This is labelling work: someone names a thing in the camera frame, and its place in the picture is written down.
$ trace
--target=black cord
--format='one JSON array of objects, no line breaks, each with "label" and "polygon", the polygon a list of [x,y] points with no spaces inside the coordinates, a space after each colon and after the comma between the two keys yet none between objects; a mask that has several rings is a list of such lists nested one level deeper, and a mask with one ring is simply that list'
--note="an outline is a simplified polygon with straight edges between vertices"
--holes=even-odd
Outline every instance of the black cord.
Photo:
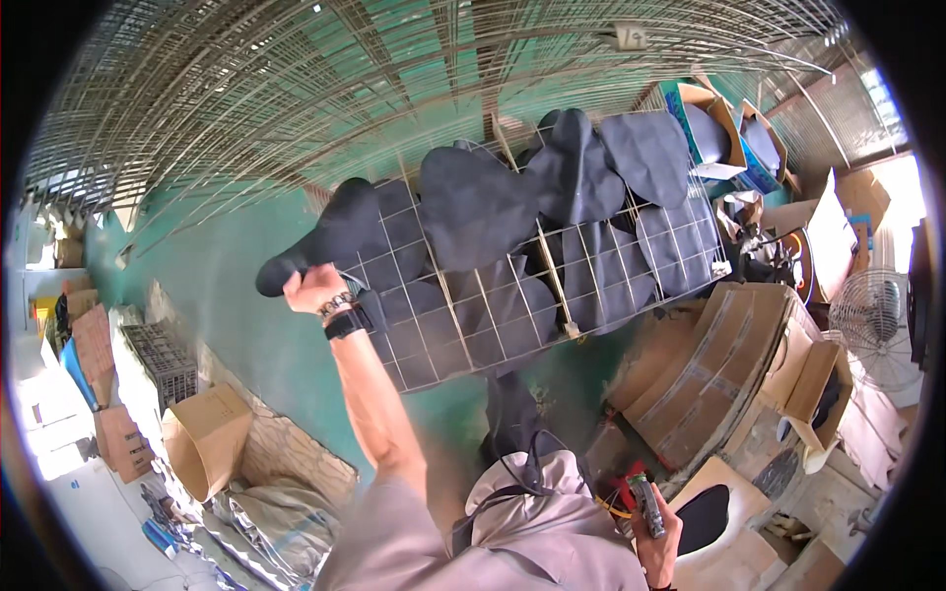
[{"label": "black cord", "polygon": [[794,234],[795,232],[798,232],[799,230],[801,230],[802,232],[804,232],[805,229],[802,228],[801,226],[798,226],[798,227],[795,228],[794,230],[789,230],[788,232],[786,232],[785,234],[783,234],[783,235],[781,235],[781,236],[776,236],[776,237],[772,238],[771,240],[765,240],[764,242],[760,242],[760,243],[759,243],[759,246],[765,246],[766,244],[772,244],[773,242],[778,242],[779,240],[782,240],[782,239],[783,239],[784,237],[786,237],[787,235],[789,235],[789,234]]}]

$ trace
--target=plastic crate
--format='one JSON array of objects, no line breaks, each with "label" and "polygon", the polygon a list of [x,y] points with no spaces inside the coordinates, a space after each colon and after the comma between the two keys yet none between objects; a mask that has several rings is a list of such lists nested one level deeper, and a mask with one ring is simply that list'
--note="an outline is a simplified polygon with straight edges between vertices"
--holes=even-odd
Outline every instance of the plastic crate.
[{"label": "plastic crate", "polygon": [[197,393],[197,362],[160,323],[122,326],[125,338],[138,354],[158,389],[161,414],[172,403]]}]

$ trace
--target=brown cardboard box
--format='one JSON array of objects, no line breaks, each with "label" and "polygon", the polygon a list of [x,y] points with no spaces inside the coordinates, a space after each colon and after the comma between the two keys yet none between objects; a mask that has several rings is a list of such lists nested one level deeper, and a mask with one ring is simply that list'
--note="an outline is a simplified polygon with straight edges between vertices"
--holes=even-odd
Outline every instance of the brown cardboard box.
[{"label": "brown cardboard box", "polygon": [[834,193],[849,216],[869,216],[877,232],[890,207],[890,195],[870,169],[838,176]]},{"label": "brown cardboard box", "polygon": [[741,392],[757,387],[796,300],[785,286],[718,284],[690,342],[623,412],[673,468],[693,458]]},{"label": "brown cardboard box", "polygon": [[62,280],[62,293],[69,295],[75,291],[84,291],[86,289],[95,289],[96,285],[92,283],[92,277],[80,275],[74,279]]},{"label": "brown cardboard box", "polygon": [[767,406],[782,410],[801,376],[802,368],[812,348],[812,339],[795,318],[788,319],[788,326],[782,333],[775,358],[765,373],[758,396]]},{"label": "brown cardboard box", "polygon": [[[828,412],[828,420],[819,428],[812,428],[812,415],[828,384],[832,370],[837,369],[841,393],[837,403]],[[836,342],[821,340],[812,344],[801,370],[792,396],[785,403],[782,414],[788,417],[792,428],[806,445],[815,451],[826,451],[837,432],[841,417],[848,407],[850,393],[854,388],[853,376],[848,365],[848,354]]]},{"label": "brown cardboard box", "polygon": [[83,289],[72,291],[65,296],[66,309],[69,311],[69,322],[75,322],[80,316],[98,304],[97,289]]},{"label": "brown cardboard box", "polygon": [[203,503],[234,475],[253,412],[228,384],[165,411],[162,431],[174,474]]},{"label": "brown cardboard box", "polygon": [[884,221],[890,195],[869,169],[838,176],[834,192],[852,220],[860,246],[850,272],[865,270],[870,266],[870,238]]},{"label": "brown cardboard box", "polygon": [[128,484],[151,471],[154,454],[124,406],[100,410],[92,417],[96,423],[98,453],[122,482]]},{"label": "brown cardboard box", "polygon": [[76,341],[76,356],[82,375],[95,391],[98,405],[109,406],[115,363],[105,306],[96,304],[77,318],[72,325],[72,338]]},{"label": "brown cardboard box", "polygon": [[857,245],[857,235],[844,215],[834,194],[834,173],[818,200],[797,201],[767,209],[762,213],[762,227],[775,228],[782,235],[802,227],[808,232],[811,255],[815,261],[813,300],[828,303],[848,277]]},{"label": "brown cardboard box", "polygon": [[82,241],[75,238],[63,238],[56,241],[56,268],[81,269]]}]

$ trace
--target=black watch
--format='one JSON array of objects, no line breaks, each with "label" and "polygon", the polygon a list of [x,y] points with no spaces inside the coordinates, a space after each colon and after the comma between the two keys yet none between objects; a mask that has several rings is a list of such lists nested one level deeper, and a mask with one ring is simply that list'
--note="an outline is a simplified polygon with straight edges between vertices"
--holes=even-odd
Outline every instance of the black watch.
[{"label": "black watch", "polygon": [[328,326],[325,327],[325,338],[329,340],[344,339],[362,328],[371,330],[371,321],[368,320],[368,315],[364,313],[361,306],[356,305],[350,310],[339,312],[332,317],[332,320],[328,322]]}]

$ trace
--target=wire mesh ceiling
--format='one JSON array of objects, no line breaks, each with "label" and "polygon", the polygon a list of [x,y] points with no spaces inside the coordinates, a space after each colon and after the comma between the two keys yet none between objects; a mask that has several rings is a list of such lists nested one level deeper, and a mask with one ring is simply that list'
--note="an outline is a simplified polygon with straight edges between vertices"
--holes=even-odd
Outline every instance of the wire mesh ceiling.
[{"label": "wire mesh ceiling", "polygon": [[[619,21],[646,29],[646,49],[615,49]],[[84,212],[167,191],[193,203],[185,228],[492,141],[492,116],[525,133],[553,108],[634,111],[661,79],[823,73],[772,48],[840,22],[823,0],[119,0],[47,114],[27,186]]]}]

